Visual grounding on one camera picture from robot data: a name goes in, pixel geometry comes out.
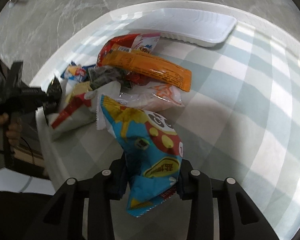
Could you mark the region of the person's left hand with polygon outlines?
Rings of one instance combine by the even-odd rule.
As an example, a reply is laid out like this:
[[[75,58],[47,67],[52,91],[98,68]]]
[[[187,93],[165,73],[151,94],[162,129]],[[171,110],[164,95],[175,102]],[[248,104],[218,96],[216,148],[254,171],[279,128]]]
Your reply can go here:
[[[9,144],[14,147],[19,144],[22,125],[19,119],[9,121],[8,115],[0,115],[0,135],[6,129],[5,137],[8,139]]]

